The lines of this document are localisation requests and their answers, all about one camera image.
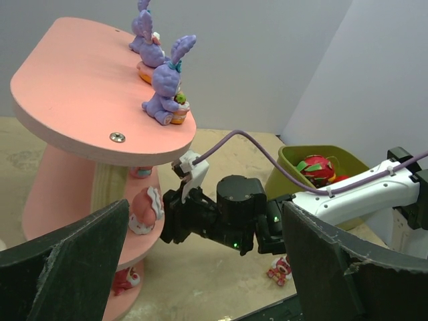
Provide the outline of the purple bunny figure toy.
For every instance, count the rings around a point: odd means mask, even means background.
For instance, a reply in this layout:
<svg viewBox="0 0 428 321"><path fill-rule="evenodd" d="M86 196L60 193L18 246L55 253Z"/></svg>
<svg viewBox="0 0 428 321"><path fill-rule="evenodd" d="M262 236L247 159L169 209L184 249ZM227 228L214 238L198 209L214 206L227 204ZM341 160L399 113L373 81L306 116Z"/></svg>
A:
<svg viewBox="0 0 428 321"><path fill-rule="evenodd" d="M140 53L140 47L144 41L144 30L143 30L143 22L142 22L142 11L146 11L148 9L148 5L150 0L139 0L137 3L137 8L139 14L136 18L133 19L131 24L132 32L135 37L132 42L129 43L129 48L135 52L136 54Z"/></svg>

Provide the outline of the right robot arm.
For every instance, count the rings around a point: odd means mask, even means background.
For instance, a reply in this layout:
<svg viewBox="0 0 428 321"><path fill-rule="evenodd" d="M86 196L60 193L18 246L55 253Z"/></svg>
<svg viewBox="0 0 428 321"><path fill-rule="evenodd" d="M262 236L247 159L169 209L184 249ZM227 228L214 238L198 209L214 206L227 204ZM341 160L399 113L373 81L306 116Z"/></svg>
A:
<svg viewBox="0 0 428 321"><path fill-rule="evenodd" d="M257 178L229 175L216 187L216 199L203 193L201 182L209 165L195 163L188 152L173 164L181 178L177 190L163 196L165 224L160 238L182 243L194 233L238 251L284 254L283 207L295 205L322 221L338 225L386 208L401 207L413 229L427 228L427 171L401 148L387 160L347 180L316 191L285 194L269 199Z"/></svg>

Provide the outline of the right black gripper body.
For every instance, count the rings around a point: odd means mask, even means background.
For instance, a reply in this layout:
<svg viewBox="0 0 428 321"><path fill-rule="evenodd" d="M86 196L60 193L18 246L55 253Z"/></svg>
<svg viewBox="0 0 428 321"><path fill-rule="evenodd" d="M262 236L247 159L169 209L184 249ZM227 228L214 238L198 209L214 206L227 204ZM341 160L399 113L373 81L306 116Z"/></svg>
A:
<svg viewBox="0 0 428 321"><path fill-rule="evenodd" d="M216 202L201 187L191 189L184 203L182 192L180 187L163 195L165 223L160 239L165 243L182 243L191 233L207 238L219 217Z"/></svg>

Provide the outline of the purple bunny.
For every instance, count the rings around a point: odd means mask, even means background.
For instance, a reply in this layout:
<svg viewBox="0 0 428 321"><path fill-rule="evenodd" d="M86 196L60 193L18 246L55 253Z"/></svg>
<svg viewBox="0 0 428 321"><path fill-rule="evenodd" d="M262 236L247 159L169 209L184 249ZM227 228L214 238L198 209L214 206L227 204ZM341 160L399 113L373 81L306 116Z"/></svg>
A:
<svg viewBox="0 0 428 321"><path fill-rule="evenodd" d="M142 22L144 30L144 41L140 47L140 63L137 64L139 76L148 84L152 83L154 69L163 65L168 57L161 47L160 35L154 32L152 16L146 11L142 11Z"/></svg>

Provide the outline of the strawberry cake toy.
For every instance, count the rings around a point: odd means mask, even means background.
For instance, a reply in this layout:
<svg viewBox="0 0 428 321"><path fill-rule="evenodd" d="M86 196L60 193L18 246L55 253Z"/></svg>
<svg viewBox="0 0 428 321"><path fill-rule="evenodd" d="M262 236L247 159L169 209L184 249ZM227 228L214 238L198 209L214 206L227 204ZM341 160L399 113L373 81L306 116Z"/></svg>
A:
<svg viewBox="0 0 428 321"><path fill-rule="evenodd" d="M292 269L287 255L273 260L271 267L266 272L267 277L274 279L278 286L284 286L292 279Z"/></svg>

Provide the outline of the small purple bunny cupcake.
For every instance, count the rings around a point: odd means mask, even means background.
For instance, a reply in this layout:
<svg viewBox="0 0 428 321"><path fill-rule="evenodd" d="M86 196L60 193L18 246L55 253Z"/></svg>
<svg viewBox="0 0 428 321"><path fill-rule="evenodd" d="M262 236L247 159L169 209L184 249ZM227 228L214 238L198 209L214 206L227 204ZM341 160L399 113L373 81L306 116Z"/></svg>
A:
<svg viewBox="0 0 428 321"><path fill-rule="evenodd" d="M182 36L174 42L170 58L154 69L151 80L154 94L141 104L141 108L160 125L169 125L173 114L179 110L179 103L174 98L181 85L182 59L196 42L196 35Z"/></svg>

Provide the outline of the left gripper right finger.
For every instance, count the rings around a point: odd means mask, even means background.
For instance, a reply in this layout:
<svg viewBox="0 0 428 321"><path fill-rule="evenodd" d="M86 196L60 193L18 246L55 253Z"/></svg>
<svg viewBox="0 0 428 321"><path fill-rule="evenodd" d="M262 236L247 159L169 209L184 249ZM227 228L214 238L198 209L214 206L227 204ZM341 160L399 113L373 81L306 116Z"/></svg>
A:
<svg viewBox="0 0 428 321"><path fill-rule="evenodd" d="M365 241L291 201L282 229L305 320L427 319L427 260Z"/></svg>

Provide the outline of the red white cake toy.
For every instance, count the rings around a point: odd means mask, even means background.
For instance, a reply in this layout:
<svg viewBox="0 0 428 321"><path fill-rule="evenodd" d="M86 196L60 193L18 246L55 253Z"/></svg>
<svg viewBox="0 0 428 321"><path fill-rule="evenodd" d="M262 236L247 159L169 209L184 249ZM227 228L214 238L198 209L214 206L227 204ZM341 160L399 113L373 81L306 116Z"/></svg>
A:
<svg viewBox="0 0 428 321"><path fill-rule="evenodd" d="M134 288L140 283L140 275L134 267L128 267L115 273L112 291L115 296L123 294L125 291Z"/></svg>

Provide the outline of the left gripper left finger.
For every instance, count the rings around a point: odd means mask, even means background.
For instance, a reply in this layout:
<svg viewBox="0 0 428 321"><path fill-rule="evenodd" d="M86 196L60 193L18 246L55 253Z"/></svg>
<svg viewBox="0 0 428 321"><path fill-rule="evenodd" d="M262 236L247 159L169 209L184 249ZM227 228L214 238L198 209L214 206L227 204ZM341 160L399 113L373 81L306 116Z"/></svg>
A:
<svg viewBox="0 0 428 321"><path fill-rule="evenodd" d="M2 320L102 320L128 228L116 201L1 252Z"/></svg>

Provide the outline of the pink white cake toy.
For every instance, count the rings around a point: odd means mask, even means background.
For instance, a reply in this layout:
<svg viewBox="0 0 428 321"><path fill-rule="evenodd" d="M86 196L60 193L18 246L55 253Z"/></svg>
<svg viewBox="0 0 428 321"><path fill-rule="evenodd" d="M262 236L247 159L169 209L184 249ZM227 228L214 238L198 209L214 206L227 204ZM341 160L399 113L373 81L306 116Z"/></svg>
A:
<svg viewBox="0 0 428 321"><path fill-rule="evenodd" d="M153 186L146 187L132 200L128 226L133 233L146 235L154 229L164 213L159 190Z"/></svg>

